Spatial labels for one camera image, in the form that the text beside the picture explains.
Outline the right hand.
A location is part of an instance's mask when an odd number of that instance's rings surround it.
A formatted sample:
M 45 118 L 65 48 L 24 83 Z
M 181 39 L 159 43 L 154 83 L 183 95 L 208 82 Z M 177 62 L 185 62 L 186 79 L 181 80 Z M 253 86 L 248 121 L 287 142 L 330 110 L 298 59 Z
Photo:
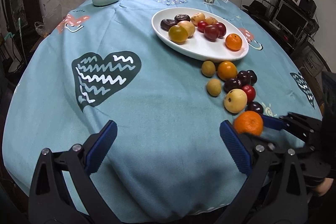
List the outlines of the right hand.
M 318 186 L 314 188 L 314 191 L 318 196 L 323 196 L 329 191 L 333 182 L 333 178 L 325 178 L 323 182 L 321 182 Z

